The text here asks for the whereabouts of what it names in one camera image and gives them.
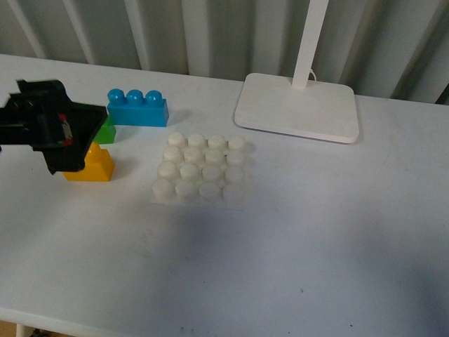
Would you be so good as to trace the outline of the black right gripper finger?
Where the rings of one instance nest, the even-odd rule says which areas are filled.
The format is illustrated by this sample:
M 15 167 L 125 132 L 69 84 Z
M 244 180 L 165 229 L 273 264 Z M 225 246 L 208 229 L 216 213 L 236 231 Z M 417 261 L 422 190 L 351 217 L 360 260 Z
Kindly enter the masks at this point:
M 79 172 L 107 119 L 104 106 L 72 101 L 59 80 L 18 80 L 18 93 L 1 108 L 1 145 L 29 145 L 50 173 Z

